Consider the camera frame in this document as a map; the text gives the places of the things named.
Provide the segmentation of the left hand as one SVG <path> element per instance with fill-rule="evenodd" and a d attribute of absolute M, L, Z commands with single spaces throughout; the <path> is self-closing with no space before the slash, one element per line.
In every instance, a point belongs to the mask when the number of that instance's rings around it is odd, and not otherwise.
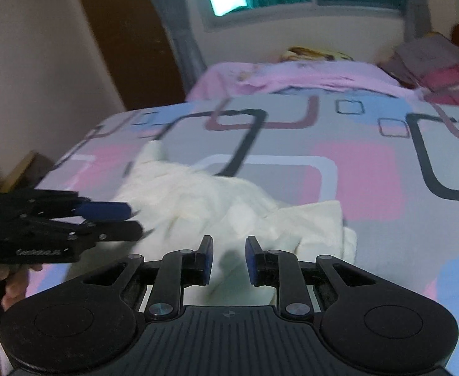
<path fill-rule="evenodd" d="M 42 265 L 36 264 L 21 266 L 14 273 L 11 273 L 8 265 L 0 264 L 0 281 L 5 281 L 1 305 L 5 311 L 26 297 L 29 285 L 29 271 L 40 272 L 42 269 Z"/>

